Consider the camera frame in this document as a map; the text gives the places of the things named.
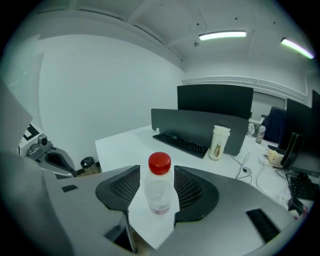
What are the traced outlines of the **white lidded tumbler cup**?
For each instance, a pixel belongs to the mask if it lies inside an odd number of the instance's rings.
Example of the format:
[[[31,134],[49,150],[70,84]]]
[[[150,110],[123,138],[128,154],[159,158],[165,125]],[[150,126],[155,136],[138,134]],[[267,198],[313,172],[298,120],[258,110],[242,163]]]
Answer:
[[[211,141],[211,147],[209,152],[209,158],[213,161],[218,161],[222,154],[224,153],[224,149],[228,138],[230,136],[230,128],[215,125],[213,129],[213,136]]]

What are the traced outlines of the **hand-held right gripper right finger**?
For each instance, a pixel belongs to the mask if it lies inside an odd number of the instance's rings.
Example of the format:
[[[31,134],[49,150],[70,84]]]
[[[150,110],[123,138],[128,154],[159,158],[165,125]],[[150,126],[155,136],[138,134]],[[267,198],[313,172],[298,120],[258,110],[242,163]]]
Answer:
[[[174,167],[180,210],[155,256],[244,256],[277,238],[294,219],[243,181]]]

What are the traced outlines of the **white table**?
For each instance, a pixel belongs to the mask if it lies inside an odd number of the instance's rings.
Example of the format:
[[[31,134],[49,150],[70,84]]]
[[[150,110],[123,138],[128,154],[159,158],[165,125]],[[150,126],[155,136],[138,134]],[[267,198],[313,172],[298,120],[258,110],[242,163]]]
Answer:
[[[140,179],[144,181],[149,171],[149,156],[164,152],[170,156],[172,166],[185,166],[232,178],[239,184],[249,185],[255,193],[268,197],[283,212],[288,211],[291,194],[286,177],[282,171],[271,167],[267,160],[271,142],[257,143],[252,136],[246,136],[237,156],[224,154],[219,160],[211,160],[208,155],[198,158],[155,140],[155,134],[150,126],[145,126],[97,140],[95,145],[102,171],[139,165]],[[249,168],[251,175],[244,173],[242,167]],[[152,248],[158,250],[174,232],[174,217],[178,209],[178,196],[173,193],[169,212],[163,215],[152,213],[144,188],[140,187],[129,206],[129,223]]]

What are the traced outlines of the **plastic bottle with red cap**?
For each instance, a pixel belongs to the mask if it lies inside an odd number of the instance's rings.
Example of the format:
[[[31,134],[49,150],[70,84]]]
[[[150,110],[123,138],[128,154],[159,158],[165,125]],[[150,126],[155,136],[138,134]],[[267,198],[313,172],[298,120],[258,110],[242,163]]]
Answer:
[[[148,173],[144,181],[144,195],[151,212],[166,214],[171,208],[174,191],[171,157],[165,152],[152,153],[148,158]]]

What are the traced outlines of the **black computer monitor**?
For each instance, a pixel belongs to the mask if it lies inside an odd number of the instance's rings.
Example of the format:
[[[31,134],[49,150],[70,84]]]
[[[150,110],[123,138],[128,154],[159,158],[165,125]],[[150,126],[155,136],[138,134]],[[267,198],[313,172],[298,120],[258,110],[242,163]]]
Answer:
[[[177,109],[151,109],[151,126],[160,133],[175,134],[181,139],[211,147],[215,126],[230,129],[224,153],[238,155],[248,132],[249,121],[236,116]]]

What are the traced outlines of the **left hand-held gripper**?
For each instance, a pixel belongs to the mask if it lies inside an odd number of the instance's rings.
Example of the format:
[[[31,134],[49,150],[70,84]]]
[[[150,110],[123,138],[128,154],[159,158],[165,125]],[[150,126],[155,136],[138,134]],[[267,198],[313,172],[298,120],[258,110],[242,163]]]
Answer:
[[[18,154],[22,157],[38,159],[46,152],[46,161],[38,161],[42,170],[51,171],[57,179],[75,178],[77,172],[70,156],[62,149],[53,147],[45,132],[34,123],[30,123],[19,146]]]

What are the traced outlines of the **steel trash can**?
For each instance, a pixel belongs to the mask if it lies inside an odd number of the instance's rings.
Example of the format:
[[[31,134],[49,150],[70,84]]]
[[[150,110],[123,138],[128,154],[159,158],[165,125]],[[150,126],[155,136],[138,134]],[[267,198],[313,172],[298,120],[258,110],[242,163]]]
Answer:
[[[80,162],[82,169],[87,175],[93,175],[95,174],[95,162],[94,158],[92,156],[87,156],[84,159],[81,160]]]

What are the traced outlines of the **beige tissue pack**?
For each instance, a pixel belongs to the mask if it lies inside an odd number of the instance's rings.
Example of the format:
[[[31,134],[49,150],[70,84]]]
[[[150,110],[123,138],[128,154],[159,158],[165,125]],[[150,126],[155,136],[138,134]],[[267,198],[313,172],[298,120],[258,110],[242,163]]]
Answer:
[[[267,152],[267,159],[269,163],[273,166],[281,166],[281,161],[284,155],[276,152],[275,150],[269,149]]]

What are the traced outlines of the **small white bottle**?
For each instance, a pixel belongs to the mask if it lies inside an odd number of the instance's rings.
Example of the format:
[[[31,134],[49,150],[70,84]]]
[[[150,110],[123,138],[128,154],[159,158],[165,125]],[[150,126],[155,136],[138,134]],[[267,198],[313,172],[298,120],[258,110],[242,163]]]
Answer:
[[[266,131],[266,127],[264,125],[261,125],[259,127],[259,130],[258,130],[258,133],[256,136],[256,140],[255,140],[258,144],[262,143],[262,141],[264,139],[265,131]]]

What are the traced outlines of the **dark blue office chair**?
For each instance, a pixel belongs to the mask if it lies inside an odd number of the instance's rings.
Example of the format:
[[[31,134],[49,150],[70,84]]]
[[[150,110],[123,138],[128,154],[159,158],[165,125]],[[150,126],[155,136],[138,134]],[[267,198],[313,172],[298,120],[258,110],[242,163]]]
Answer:
[[[272,106],[268,116],[262,122],[265,127],[264,139],[273,143],[280,143],[286,120],[287,111],[283,108]]]

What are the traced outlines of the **ceiling tube light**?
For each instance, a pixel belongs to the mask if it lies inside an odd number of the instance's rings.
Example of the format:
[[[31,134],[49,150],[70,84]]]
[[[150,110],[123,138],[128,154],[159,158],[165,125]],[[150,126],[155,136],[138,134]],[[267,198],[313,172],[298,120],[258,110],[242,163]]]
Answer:
[[[247,32],[244,30],[217,31],[200,34],[198,37],[201,41],[223,39],[223,38],[245,38]]]
[[[307,49],[303,48],[299,44],[297,44],[297,43],[295,43],[285,37],[281,40],[281,44],[298,52],[299,54],[303,55],[304,57],[306,57],[310,60],[312,60],[315,57],[314,54],[309,52]]]

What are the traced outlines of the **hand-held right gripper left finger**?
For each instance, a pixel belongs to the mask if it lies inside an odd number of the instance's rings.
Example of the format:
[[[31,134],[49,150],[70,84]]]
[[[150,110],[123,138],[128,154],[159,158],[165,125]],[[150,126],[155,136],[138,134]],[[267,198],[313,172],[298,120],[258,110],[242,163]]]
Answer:
[[[57,179],[43,173],[46,190],[74,256],[135,256],[129,206],[140,188],[140,166]]]

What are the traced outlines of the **black keyboard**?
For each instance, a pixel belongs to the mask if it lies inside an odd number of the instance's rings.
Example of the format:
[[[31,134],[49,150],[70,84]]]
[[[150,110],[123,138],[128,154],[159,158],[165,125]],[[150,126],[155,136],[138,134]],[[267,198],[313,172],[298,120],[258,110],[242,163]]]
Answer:
[[[291,175],[289,176],[289,190],[293,197],[314,201],[319,191],[319,185]]]
[[[208,151],[206,146],[182,139],[177,134],[159,133],[152,137],[159,142],[200,159],[203,159]]]

